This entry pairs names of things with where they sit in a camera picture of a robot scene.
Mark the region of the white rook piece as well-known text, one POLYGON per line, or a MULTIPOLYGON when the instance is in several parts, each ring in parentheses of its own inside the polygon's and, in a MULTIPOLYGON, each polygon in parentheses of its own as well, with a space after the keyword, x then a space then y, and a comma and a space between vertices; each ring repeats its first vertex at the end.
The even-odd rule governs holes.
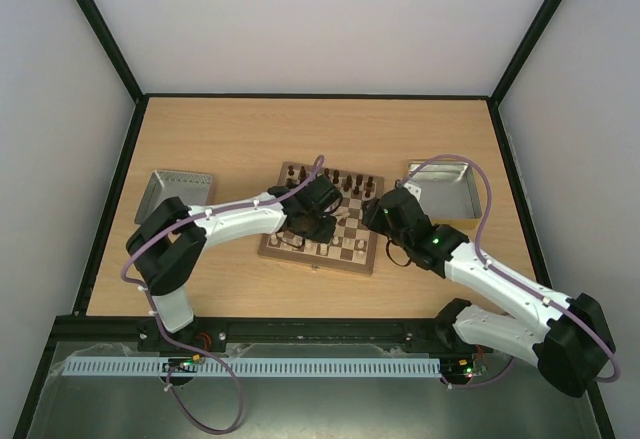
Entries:
POLYGON ((354 252, 354 260, 356 262, 362 262, 366 260, 366 252, 362 250, 356 250, 354 252))

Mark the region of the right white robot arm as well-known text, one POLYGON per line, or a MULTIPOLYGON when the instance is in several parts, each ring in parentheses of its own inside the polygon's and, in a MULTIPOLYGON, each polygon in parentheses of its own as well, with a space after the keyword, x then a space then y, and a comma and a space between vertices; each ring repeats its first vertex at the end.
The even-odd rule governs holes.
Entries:
POLYGON ((581 397, 613 363, 615 344, 597 300, 571 298, 509 269, 466 234, 434 224, 416 197, 395 188, 363 204, 363 225, 400 247, 410 263, 463 285, 502 309, 494 314, 455 299, 436 326, 445 349, 486 346, 537 368, 555 389, 581 397))

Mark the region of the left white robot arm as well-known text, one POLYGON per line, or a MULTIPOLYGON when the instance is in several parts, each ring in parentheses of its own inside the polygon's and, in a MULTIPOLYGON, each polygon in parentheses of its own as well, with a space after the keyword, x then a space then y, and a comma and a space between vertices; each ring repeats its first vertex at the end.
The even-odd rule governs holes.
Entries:
POLYGON ((185 284, 203 251, 279 232, 327 244, 337 224, 330 209, 341 201, 339 189, 323 175, 292 189, 273 186, 252 198, 213 206, 187 206, 170 197, 129 238, 121 278, 137 284, 150 300, 151 314, 166 332, 176 333, 195 319, 185 284))

